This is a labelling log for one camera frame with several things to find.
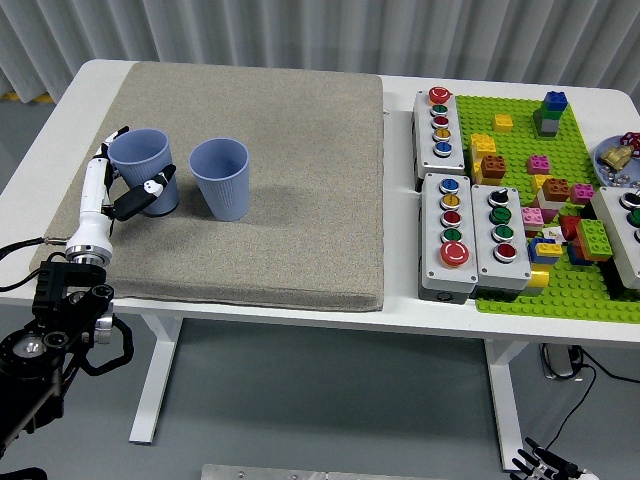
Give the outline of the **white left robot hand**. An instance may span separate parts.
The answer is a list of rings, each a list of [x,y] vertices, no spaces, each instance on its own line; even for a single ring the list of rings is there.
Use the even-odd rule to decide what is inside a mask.
[[[67,241],[68,261],[106,266],[112,258],[112,223],[143,212],[163,216],[179,204],[176,166],[168,136],[125,126],[103,141],[83,182],[79,227]]]

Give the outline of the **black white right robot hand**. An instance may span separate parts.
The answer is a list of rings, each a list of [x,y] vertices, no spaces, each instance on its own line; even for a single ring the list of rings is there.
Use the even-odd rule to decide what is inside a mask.
[[[511,479],[598,480],[598,477],[590,470],[581,468],[552,453],[533,439],[526,437],[525,442],[531,451],[517,450],[518,457],[514,457],[512,462],[521,475],[511,473]]]

